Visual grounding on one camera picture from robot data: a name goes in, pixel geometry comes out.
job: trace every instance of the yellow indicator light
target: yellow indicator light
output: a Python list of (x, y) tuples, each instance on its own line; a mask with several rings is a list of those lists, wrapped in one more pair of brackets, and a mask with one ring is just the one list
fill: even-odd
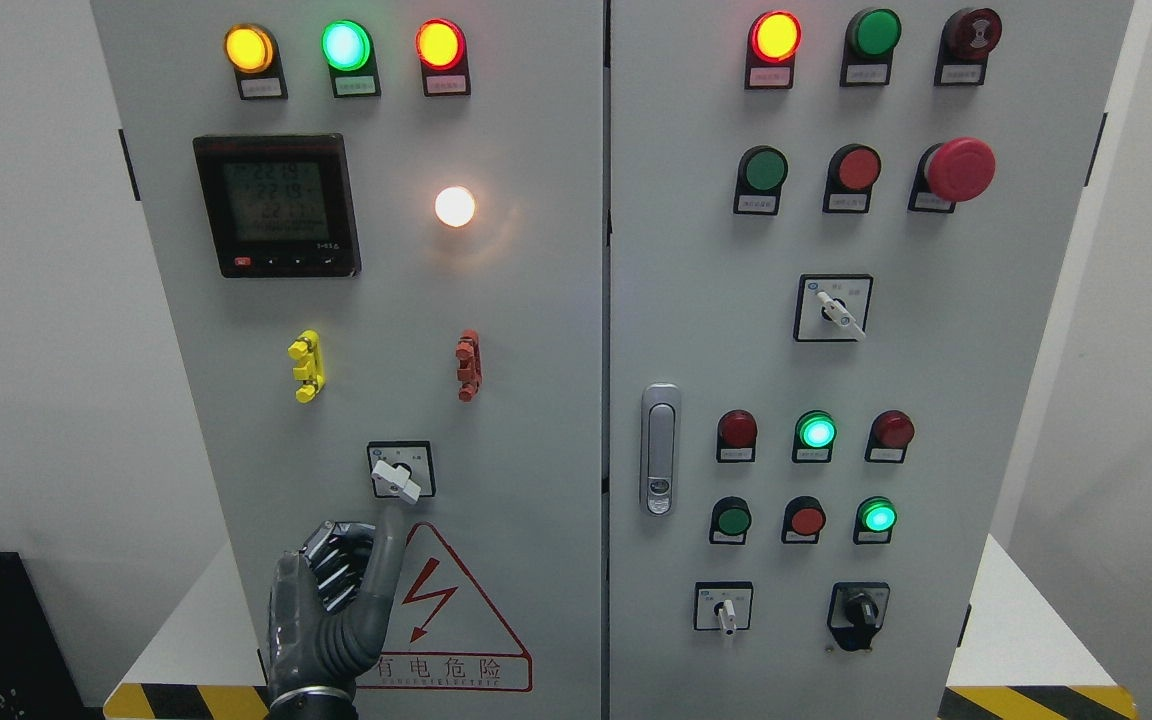
[(803, 40), (799, 20), (785, 10), (764, 14), (750, 35), (750, 46), (765, 63), (782, 63), (793, 58)]
[(473, 195), (458, 184), (445, 188), (434, 198), (434, 214), (438, 215), (439, 222), (449, 228), (465, 227), (473, 219), (476, 210)]
[(274, 38), (265, 28), (237, 24), (225, 33), (225, 55), (238, 73), (265, 73), (274, 63)]
[(465, 33), (452, 20), (429, 20), (416, 31), (416, 55), (431, 69), (454, 68), (465, 58)]

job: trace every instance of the green push button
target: green push button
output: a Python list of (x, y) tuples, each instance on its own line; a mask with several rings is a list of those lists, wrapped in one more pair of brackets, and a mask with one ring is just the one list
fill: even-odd
[(740, 507), (728, 507), (718, 515), (718, 532), (723, 536), (737, 537), (749, 530), (751, 520), (749, 511), (741, 510)]
[(755, 190), (776, 190), (790, 174), (790, 164), (780, 152), (765, 147), (745, 162), (745, 182)]
[(847, 40), (861, 58), (882, 58), (900, 41), (900, 17), (886, 9), (861, 10), (847, 28)]
[(886, 497), (871, 497), (861, 502), (861, 524), (870, 533), (886, 533), (896, 524), (896, 507)]

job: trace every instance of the robotic hand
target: robotic hand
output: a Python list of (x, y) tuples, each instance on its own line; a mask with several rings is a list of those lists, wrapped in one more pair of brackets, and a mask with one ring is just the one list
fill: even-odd
[(402, 514), (324, 523), (278, 561), (270, 591), (270, 720), (355, 720), (356, 679), (380, 659), (403, 562)]

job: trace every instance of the red triangle warning sign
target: red triangle warning sign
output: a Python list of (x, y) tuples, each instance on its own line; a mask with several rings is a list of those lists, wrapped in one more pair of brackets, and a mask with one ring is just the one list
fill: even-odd
[(385, 652), (358, 687), (531, 692), (531, 653), (433, 524), (407, 535)]

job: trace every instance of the red indicator light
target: red indicator light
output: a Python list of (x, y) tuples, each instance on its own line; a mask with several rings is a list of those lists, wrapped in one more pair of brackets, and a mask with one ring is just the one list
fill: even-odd
[(878, 445), (904, 450), (914, 440), (914, 420), (900, 410), (888, 410), (874, 419), (873, 433)]
[(764, 13), (750, 29), (749, 46), (764, 63), (782, 63), (799, 51), (803, 26), (786, 10)]
[(718, 420), (718, 435), (728, 447), (755, 447), (758, 438), (758, 423), (744, 410), (732, 410)]
[(452, 20), (426, 20), (416, 31), (416, 55), (430, 69), (449, 70), (465, 58), (465, 33)]

